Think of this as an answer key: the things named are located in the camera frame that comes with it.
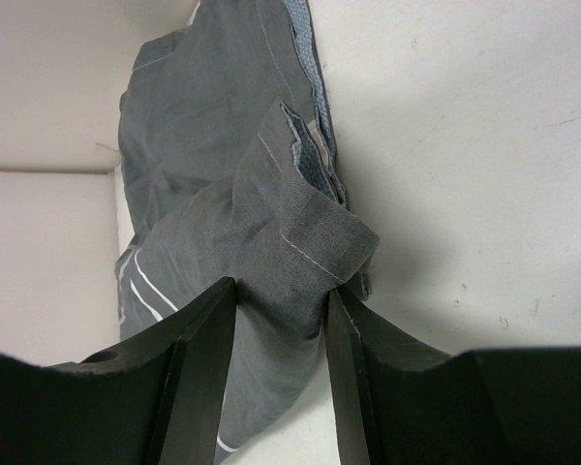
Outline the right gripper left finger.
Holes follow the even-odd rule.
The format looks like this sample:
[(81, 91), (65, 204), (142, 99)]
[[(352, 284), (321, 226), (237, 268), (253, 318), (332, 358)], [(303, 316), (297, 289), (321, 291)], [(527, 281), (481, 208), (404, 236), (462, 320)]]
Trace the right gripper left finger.
[(235, 283), (79, 363), (49, 367), (41, 464), (209, 464), (232, 349)]

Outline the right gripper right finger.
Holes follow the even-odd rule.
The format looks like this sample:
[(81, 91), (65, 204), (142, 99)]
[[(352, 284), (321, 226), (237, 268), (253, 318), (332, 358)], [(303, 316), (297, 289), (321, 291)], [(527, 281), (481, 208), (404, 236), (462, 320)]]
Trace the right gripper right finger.
[(393, 325), (346, 287), (329, 293), (324, 338), (340, 462), (383, 464), (373, 395), (377, 382), (369, 361), (387, 369), (421, 372), (451, 355)]

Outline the grey striped cloth napkin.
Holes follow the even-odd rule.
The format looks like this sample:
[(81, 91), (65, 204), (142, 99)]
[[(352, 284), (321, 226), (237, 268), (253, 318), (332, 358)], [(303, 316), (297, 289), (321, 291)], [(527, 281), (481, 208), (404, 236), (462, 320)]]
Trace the grey striped cloth napkin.
[(115, 266), (120, 335), (222, 277), (237, 313), (216, 463), (265, 431), (315, 369), (328, 293), (366, 297), (378, 236), (349, 212), (304, 1), (203, 1), (145, 43), (120, 100), (134, 237)]

